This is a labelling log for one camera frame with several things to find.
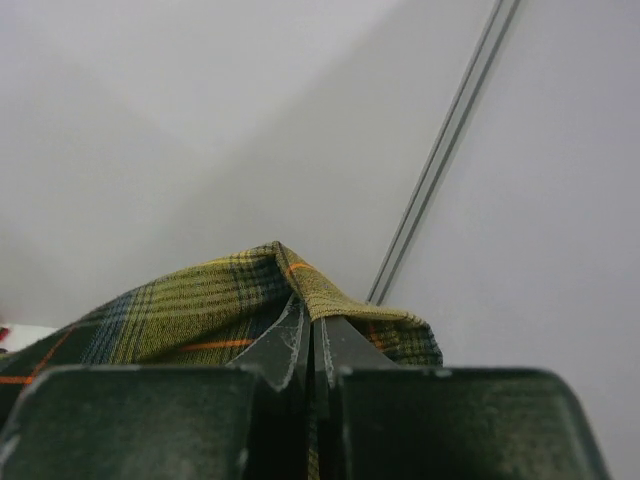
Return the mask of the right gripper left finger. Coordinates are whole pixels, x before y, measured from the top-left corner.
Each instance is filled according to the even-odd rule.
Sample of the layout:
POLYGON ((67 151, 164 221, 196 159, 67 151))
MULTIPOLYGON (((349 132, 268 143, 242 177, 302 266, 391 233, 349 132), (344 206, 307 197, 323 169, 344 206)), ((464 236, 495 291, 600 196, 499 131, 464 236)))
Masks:
POLYGON ((305 479, 311 325, 289 298, 275 322, 228 365, 254 376, 246 479, 305 479))

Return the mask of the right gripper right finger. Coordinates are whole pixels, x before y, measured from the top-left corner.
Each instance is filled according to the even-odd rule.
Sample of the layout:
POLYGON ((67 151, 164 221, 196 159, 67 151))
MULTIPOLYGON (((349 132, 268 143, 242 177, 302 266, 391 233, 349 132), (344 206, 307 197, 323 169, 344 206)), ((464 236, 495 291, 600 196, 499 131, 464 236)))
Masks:
POLYGON ((342 414, 338 380, 344 372, 392 370, 398 365, 343 316, 318 319, 312 328, 319 472, 322 479, 341 479, 342 414))

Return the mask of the yellow plaid long sleeve shirt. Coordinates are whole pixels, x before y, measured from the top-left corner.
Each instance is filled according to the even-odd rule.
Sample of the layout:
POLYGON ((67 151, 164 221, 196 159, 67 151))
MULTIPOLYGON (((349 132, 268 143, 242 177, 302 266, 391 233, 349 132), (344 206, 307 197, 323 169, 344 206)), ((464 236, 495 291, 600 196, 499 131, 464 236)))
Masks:
POLYGON ((151 281, 4 355, 2 477, 246 479, 256 380, 228 363, 293 295, 311 325, 305 479, 322 479, 312 325, 333 316, 398 365, 340 376, 341 479, 452 474, 430 326, 349 298, 273 242, 151 281))

